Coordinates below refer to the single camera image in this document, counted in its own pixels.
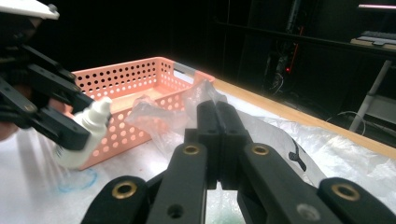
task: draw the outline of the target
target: transparent plastic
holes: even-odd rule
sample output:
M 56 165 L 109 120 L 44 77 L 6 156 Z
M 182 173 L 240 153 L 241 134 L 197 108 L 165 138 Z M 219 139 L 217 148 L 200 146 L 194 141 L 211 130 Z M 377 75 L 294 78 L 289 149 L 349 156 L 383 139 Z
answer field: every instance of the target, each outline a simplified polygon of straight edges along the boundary
M 183 142 L 180 133 L 182 126 L 196 127 L 196 106 L 206 100 L 226 101 L 225 96 L 217 93 L 207 82 L 184 92 L 182 98 L 186 106 L 184 111 L 163 114 L 155 104 L 144 103 L 144 106 L 139 106 L 143 103 L 137 103 L 127 119 L 127 122 L 150 133 L 157 148 L 168 159 L 175 146 Z M 361 185 L 396 213 L 396 160 L 374 153 L 322 128 L 282 119 L 252 117 L 243 112 L 238 114 L 253 141 L 273 147 L 306 183 L 317 187 L 323 178 L 340 176 Z M 161 122 L 167 123 L 166 129 L 151 126 Z M 305 172 L 297 162 L 289 160 L 289 153 L 296 150 L 293 140 L 300 147 L 300 158 L 307 167 Z M 241 223 L 235 195 L 234 191 L 222 191 L 219 188 L 208 192 L 207 211 L 211 211 L 208 215 L 216 220 L 211 223 L 229 223 L 219 222 L 220 219 L 216 218 L 218 215 L 221 215 L 221 220 L 230 220 L 232 217 L 235 219 L 233 223 Z
M 177 73 L 192 76 L 193 80 L 183 80 Z M 107 160 L 120 153 L 137 147 L 151 139 L 150 135 L 137 127 L 124 122 L 131 112 L 134 100 L 142 95 L 149 96 L 156 104 L 166 110 L 184 108 L 181 93 L 193 83 L 215 79 L 201 71 L 189 68 L 172 60 L 155 57 L 127 63 L 117 63 L 76 71 L 76 84 L 93 100 L 104 96 L 113 100 L 112 119 L 101 144 L 80 170 Z

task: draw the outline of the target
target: pink plastic basket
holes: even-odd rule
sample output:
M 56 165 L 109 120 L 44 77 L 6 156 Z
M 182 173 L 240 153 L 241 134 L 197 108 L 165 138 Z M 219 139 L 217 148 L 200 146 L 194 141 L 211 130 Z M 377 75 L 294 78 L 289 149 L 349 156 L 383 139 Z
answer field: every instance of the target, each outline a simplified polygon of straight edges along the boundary
M 104 96 L 113 100 L 107 134 L 80 170 L 151 139 L 149 134 L 124 122 L 136 98 L 146 94 L 162 108 L 184 109 L 181 93 L 192 84 L 175 77 L 175 69 L 193 76 L 194 83 L 202 79 L 215 80 L 208 74 L 161 57 L 74 72 L 76 83 L 85 94 L 94 100 Z

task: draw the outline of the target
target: metal stand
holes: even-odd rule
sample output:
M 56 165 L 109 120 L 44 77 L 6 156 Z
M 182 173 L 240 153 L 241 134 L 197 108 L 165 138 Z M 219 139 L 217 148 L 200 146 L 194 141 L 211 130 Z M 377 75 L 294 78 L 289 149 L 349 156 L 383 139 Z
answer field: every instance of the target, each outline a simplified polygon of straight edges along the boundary
M 364 98 L 364 101 L 361 104 L 361 108 L 358 111 L 358 115 L 355 116 L 352 124 L 349 127 L 350 131 L 356 132 L 356 130 L 358 129 L 359 124 L 361 124 L 364 115 L 367 113 L 367 111 L 370 109 L 370 106 L 373 104 L 375 100 L 376 91 L 378 90 L 379 85 L 381 84 L 382 80 L 384 79 L 391 65 L 392 65 L 391 60 L 386 60 L 384 62 L 384 65 L 382 66 L 381 71 L 379 71 L 379 74 L 376 77 L 376 80 L 372 88 L 369 90 L 369 92 L 367 92 L 366 98 Z

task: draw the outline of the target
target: clear plastic bag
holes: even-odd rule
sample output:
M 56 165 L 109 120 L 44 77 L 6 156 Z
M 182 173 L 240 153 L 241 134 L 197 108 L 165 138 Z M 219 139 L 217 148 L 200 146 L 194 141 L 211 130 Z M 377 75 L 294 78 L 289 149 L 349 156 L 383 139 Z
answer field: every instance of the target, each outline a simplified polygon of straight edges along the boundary
M 167 111 L 160 109 L 147 97 L 139 98 L 126 119 L 149 133 L 168 160 L 175 147 L 183 142 L 184 129 L 196 128 L 198 104 L 207 100 L 227 102 L 226 97 L 217 93 L 207 81 L 193 86 L 182 98 L 185 111 Z M 326 177 L 349 179 L 364 187 L 396 213 L 396 160 L 321 128 L 282 119 L 255 118 L 243 112 L 238 114 L 253 141 L 273 147 L 305 182 L 317 187 L 320 180 Z M 296 152 L 296 148 L 299 148 L 299 156 L 306 165 L 305 172 L 300 164 L 289 159 L 289 153 Z M 208 193 L 208 202 L 211 202 L 208 206 L 222 214 L 224 206 L 221 202 L 227 202 L 231 207 L 227 206 L 226 210 L 232 214 L 223 215 L 239 219 L 241 215 L 234 202 L 234 195 L 217 189 Z

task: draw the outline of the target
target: white plastic bottle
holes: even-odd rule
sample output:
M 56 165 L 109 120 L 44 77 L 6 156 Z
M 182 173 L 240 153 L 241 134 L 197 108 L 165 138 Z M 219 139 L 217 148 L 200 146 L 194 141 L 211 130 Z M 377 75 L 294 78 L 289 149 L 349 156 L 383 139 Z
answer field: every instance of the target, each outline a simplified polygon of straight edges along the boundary
M 111 99 L 104 97 L 99 101 L 92 102 L 89 107 L 74 116 L 73 120 L 88 130 L 90 136 L 82 150 L 68 150 L 67 148 L 56 146 L 53 150 L 53 159 L 58 164 L 70 169 L 78 168 L 84 164 L 106 134 L 110 105 Z

